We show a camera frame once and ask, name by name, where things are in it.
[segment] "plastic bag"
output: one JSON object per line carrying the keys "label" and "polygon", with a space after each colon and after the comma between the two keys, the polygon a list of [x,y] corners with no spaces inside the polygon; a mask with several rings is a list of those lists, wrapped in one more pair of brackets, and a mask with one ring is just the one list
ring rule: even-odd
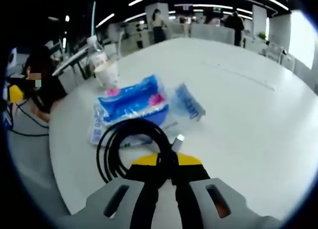
{"label": "plastic bag", "polygon": [[[179,134],[185,134],[191,124],[199,121],[205,110],[188,91],[184,83],[165,90],[159,79],[152,75],[139,84],[122,89],[108,90],[106,96],[97,98],[93,106],[93,124],[90,142],[99,143],[103,133],[111,125],[130,118],[144,118],[161,127],[170,143]],[[109,136],[102,145],[105,146]],[[121,147],[151,144],[144,135],[126,138]]]}

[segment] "seated person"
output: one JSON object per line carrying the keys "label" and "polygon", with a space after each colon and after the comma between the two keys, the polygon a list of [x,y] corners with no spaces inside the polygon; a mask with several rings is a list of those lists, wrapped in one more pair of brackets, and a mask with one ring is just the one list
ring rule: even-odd
{"label": "seated person", "polygon": [[27,59],[23,73],[29,80],[41,79],[41,87],[22,87],[24,100],[11,107],[12,126],[7,132],[7,143],[19,179],[31,199],[56,219],[69,215],[69,211],[57,187],[50,159],[50,112],[66,95],[59,80],[52,77],[52,62],[45,47],[36,49]]}
{"label": "seated person", "polygon": [[37,87],[21,86],[24,99],[30,98],[30,111],[36,117],[48,122],[52,107],[66,96],[66,92],[57,76],[52,76],[55,63],[45,46],[34,49],[26,60],[22,74],[26,80],[36,81]]}

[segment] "round white table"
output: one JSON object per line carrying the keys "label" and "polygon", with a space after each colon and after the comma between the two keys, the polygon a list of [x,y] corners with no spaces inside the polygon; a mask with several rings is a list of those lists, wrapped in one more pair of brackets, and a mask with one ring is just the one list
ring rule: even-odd
{"label": "round white table", "polygon": [[[184,132],[180,151],[201,159],[256,213],[284,219],[302,202],[318,169],[318,97],[292,72],[239,47],[189,38],[142,49],[118,66],[123,86],[153,73],[166,87],[187,84],[207,114]],[[104,185],[89,143],[100,94],[89,79],[52,112],[52,165],[71,214]],[[149,153],[137,147],[120,155],[129,166]]]}

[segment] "yellow object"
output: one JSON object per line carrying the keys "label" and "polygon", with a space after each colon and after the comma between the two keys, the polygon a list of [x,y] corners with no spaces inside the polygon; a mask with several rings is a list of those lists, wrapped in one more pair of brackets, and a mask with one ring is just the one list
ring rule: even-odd
{"label": "yellow object", "polygon": [[196,165],[196,164],[202,164],[200,160],[193,156],[189,156],[182,153],[177,153],[178,155],[178,161],[179,165]]}
{"label": "yellow object", "polygon": [[23,92],[17,85],[9,87],[9,99],[11,103],[16,103],[23,99]]}
{"label": "yellow object", "polygon": [[[158,154],[154,153],[145,157],[140,157],[133,164],[156,166]],[[193,156],[177,153],[179,165],[197,165],[202,164],[200,160]]]}
{"label": "yellow object", "polygon": [[145,157],[140,157],[139,159],[135,160],[133,164],[155,166],[157,164],[157,156],[158,154],[154,153]]}

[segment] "white cup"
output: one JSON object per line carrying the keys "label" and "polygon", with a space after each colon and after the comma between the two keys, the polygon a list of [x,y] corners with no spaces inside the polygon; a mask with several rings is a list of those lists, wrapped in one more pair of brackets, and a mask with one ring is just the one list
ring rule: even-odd
{"label": "white cup", "polygon": [[94,73],[105,89],[119,88],[118,65],[116,61],[108,61],[95,68]]}

